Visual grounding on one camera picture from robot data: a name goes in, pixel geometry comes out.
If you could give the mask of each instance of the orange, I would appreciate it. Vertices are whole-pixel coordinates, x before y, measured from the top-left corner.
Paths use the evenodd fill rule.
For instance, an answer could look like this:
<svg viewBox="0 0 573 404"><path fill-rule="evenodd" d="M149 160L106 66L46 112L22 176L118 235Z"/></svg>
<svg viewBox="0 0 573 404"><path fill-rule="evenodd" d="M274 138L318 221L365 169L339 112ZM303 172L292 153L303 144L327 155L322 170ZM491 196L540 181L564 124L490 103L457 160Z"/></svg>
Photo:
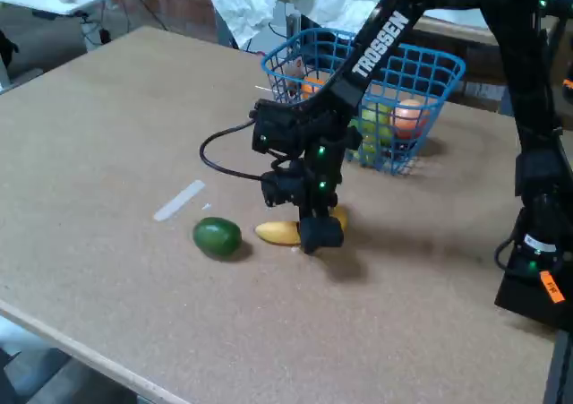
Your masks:
<svg viewBox="0 0 573 404"><path fill-rule="evenodd" d="M422 111L422 103L415 99L401 101L394 112L392 125L396 130L396 136L401 139L418 138L422 135L423 128L428 122L429 110ZM400 108L400 106L419 107Z"/></svg>
<svg viewBox="0 0 573 404"><path fill-rule="evenodd" d="M310 98L316 92L318 92L321 88L318 86L313 86L308 83L316 83L322 86L324 81L321 79L317 79L316 77L306 76L304 77L304 82L301 83L301 99L305 100Z"/></svg>

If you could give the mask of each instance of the blue wire basket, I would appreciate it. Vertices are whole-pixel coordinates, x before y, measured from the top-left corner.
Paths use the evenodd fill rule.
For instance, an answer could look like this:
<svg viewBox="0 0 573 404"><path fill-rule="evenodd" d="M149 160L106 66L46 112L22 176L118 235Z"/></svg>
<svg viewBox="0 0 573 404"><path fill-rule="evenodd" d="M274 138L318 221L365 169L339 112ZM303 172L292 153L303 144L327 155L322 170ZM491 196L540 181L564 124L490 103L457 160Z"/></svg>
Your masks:
<svg viewBox="0 0 573 404"><path fill-rule="evenodd" d="M262 60L277 102L308 99L344 63L355 34L342 30L303 30ZM410 169L444 101L466 70L448 53L400 44L378 71L350 122L363 136L359 150L346 153L391 174Z"/></svg>

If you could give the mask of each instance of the yellow banana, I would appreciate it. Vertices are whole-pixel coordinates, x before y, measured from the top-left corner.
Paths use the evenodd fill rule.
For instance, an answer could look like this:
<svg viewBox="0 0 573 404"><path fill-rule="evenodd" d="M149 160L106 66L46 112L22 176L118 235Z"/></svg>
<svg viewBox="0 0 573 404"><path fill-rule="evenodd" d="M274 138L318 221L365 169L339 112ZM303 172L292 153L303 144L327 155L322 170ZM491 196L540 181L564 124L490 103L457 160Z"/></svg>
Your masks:
<svg viewBox="0 0 573 404"><path fill-rule="evenodd" d="M346 228L348 227L348 211L340 205L337 205L332 211L330 212L330 216L333 218L337 218L340 222L340 227L342 228L342 232L346 232Z"/></svg>
<svg viewBox="0 0 573 404"><path fill-rule="evenodd" d="M343 231L348 226L348 213L344 207L337 206L330 212L330 216L337 218ZM298 235L298 223L294 221L266 222L254 229L260 239L273 245L300 245L301 237Z"/></svg>

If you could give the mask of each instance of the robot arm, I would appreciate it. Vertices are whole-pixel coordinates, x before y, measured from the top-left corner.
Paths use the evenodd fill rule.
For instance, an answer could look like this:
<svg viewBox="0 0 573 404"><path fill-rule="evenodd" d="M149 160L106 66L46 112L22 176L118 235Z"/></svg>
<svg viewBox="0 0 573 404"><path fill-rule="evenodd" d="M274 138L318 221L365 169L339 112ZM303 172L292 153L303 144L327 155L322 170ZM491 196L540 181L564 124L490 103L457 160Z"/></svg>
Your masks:
<svg viewBox="0 0 573 404"><path fill-rule="evenodd" d="M320 246L342 245L342 230L329 217L328 209L337 203L336 186L342 181L340 168L345 149L357 149L360 145L360 134L348 124L373 75L386 66L401 39L425 10L479 8L500 44L522 145L516 163L516 195L521 196L524 209L512 241L525 251L531 249L535 261L544 268L559 268L564 250L560 247L573 235L569 201L573 176L560 144L560 122L553 109L544 56L547 41L539 29L539 18L541 10L562 16L561 10L569 9L570 3L380 0L356 35L353 53L316 95L294 105L264 99L255 105L252 148L261 153L274 152L278 157L273 171L263 175L266 203L273 206L291 202L298 206L305 252L311 253ZM279 164L286 161L290 161L288 169L281 168ZM510 268L516 275L530 275L527 269L522 270L521 266Z"/></svg>

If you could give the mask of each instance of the avocado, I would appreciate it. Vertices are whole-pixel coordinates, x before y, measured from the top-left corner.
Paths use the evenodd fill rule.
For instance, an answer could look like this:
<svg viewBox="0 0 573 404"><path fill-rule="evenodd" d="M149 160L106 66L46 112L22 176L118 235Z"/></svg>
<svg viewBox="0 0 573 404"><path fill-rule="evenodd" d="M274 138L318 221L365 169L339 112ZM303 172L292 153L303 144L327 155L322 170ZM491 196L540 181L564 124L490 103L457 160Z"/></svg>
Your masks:
<svg viewBox="0 0 573 404"><path fill-rule="evenodd" d="M207 255L227 257L239 248L243 239L241 229L230 220L205 218L193 228L193 241Z"/></svg>

